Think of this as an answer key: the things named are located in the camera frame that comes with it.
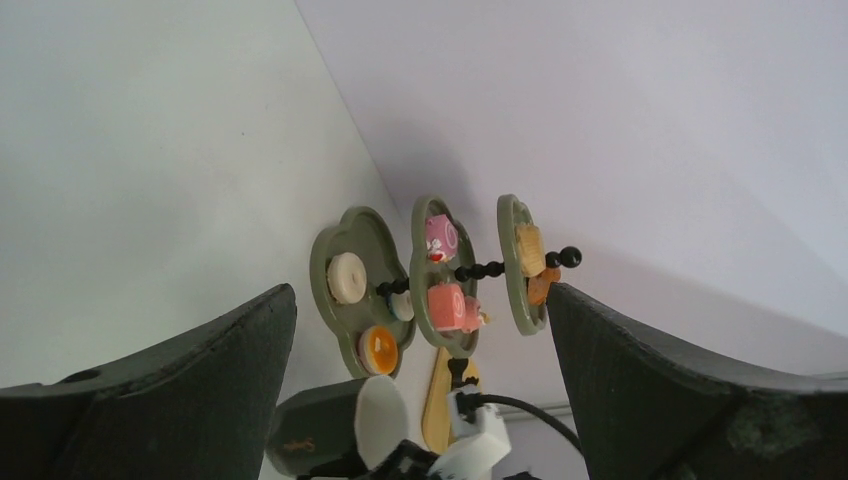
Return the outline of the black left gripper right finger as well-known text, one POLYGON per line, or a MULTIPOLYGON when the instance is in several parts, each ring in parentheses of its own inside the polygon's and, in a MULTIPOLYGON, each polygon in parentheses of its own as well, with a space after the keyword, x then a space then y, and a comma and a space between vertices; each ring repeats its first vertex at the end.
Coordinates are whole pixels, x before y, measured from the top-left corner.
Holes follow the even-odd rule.
POLYGON ((567 285, 548 322, 593 479, 843 479, 847 383, 742 362, 567 285))

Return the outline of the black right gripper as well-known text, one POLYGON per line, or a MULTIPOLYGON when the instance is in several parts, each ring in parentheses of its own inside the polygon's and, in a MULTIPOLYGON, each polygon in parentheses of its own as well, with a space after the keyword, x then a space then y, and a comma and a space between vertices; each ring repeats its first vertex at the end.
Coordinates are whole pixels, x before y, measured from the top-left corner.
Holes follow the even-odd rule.
POLYGON ((300 479, 480 479, 512 451, 510 443, 461 440, 439 455, 402 440, 374 466, 347 442, 323 450, 300 479))

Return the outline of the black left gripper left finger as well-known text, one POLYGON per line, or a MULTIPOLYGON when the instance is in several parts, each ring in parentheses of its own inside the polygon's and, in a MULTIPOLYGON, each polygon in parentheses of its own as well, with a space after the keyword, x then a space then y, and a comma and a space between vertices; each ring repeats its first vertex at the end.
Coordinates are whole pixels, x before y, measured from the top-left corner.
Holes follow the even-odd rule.
POLYGON ((287 284, 52 384, 1 392, 5 479, 255 479, 297 320, 287 284))

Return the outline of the yellow serving tray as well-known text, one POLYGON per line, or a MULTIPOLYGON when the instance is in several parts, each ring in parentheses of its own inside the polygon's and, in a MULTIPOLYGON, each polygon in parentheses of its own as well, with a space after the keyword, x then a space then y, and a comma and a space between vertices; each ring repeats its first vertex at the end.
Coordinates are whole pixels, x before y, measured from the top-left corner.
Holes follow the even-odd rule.
MULTIPOLYGON (((450 393, 450 374, 447 361, 453 358, 445 348, 437 350, 427 397, 421 417, 421 433, 427 448, 437 454, 444 453, 453 443, 447 395, 450 393)), ((467 376, 480 379, 479 370, 470 358, 467 376)))

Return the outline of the orange glazed donut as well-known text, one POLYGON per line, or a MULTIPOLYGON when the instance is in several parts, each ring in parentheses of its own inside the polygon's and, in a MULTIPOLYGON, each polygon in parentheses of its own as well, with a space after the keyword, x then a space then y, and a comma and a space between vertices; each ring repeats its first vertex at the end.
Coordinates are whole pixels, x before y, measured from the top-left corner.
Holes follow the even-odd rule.
POLYGON ((375 325, 359 337, 357 353, 360 363, 370 375, 390 375, 399 363, 399 348, 391 331, 375 325))

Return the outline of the pink strawberry cake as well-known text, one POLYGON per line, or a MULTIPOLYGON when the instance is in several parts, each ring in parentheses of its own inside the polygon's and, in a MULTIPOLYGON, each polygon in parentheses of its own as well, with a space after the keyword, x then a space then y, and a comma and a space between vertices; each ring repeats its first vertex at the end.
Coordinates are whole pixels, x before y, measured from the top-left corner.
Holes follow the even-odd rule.
POLYGON ((465 320, 461 327, 461 331, 470 334, 479 330, 483 325, 490 322, 489 316, 482 310, 481 302, 472 296, 466 296, 465 301, 465 320))

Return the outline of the pink swirl cake slice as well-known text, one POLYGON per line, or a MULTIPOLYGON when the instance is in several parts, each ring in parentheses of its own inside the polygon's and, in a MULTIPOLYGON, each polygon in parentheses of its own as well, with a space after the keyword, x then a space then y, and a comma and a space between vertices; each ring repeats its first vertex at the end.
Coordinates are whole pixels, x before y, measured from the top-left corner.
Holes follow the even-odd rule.
POLYGON ((427 291, 430 320, 438 332, 460 330, 465 325, 465 295, 456 283, 442 283, 427 291))

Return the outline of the green three-tier dessert stand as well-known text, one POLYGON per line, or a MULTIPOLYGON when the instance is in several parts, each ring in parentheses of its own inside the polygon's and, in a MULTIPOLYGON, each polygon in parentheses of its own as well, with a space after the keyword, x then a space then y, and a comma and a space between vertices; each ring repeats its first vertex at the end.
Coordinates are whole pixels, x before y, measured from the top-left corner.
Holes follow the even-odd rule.
MULTIPOLYGON (((445 348, 455 358, 468 358, 476 350, 480 331, 466 334, 460 330, 436 331, 431 323, 427 291, 442 283, 458 284, 466 296, 479 301, 478 285, 486 279, 501 279, 505 283, 508 303, 514 324, 523 336, 541 332, 548 323, 545 304, 534 306, 527 301, 527 279, 522 275, 516 250, 515 227, 536 225, 525 203, 513 194, 498 198, 496 205, 496 237, 501 257, 482 263, 477 260, 465 226, 449 209, 445 201, 434 195, 418 198, 411 217, 412 256, 408 266, 402 266, 396 242, 387 222, 374 209, 351 207, 339 222, 323 229, 314 240, 309 260, 311 291, 318 312, 333 333, 350 375, 364 378, 370 375, 360 363, 357 345, 360 335, 368 328, 381 325, 393 334, 399 348, 399 363, 389 376, 400 370, 405 351, 416 333, 422 333, 433 347, 445 348), (459 235, 457 255, 447 263, 436 263, 427 257, 425 221, 446 214, 459 235), (339 304, 330 294, 327 268, 338 254, 353 252, 363 261, 367 271, 367 292, 363 299, 351 305, 339 304), (411 292, 414 319, 397 320, 389 311, 388 297, 392 293, 411 292)), ((545 245, 546 268, 574 269, 582 263, 582 253, 575 246, 548 250, 545 245)))

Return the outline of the brown croissant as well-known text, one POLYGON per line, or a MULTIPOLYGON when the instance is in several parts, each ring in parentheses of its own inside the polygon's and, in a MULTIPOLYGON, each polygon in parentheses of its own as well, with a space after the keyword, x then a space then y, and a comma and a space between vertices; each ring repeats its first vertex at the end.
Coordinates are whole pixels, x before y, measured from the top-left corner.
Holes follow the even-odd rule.
POLYGON ((530 305, 539 306, 546 302, 552 284, 561 279, 561 269, 546 268, 539 275, 527 279, 527 301, 530 305))

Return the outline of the white glazed donut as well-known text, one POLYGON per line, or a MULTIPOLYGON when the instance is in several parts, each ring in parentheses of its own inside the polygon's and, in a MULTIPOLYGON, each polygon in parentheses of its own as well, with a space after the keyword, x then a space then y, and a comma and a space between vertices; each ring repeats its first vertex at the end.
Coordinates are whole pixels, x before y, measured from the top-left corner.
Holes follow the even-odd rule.
POLYGON ((367 271, 353 252, 335 255, 327 268, 327 283, 332 297, 342 305, 360 302, 367 292, 367 271))

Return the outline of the beige round cookie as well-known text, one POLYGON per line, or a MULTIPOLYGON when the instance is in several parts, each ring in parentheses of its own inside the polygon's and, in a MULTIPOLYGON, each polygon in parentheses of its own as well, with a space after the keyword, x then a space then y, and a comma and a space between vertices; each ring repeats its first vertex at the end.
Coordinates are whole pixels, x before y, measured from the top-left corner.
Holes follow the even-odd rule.
POLYGON ((546 269, 546 252, 541 230, 533 224, 515 227, 516 250, 520 270, 526 278, 540 275, 546 269))

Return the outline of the purple swirl cake slice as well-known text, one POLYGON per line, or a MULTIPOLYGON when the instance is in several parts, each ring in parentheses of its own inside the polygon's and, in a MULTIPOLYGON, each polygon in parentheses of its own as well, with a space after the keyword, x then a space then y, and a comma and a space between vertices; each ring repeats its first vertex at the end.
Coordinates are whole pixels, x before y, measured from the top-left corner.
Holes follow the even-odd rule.
POLYGON ((447 263, 458 253, 459 235, 446 214, 429 217, 425 221, 427 257, 436 263, 447 263))

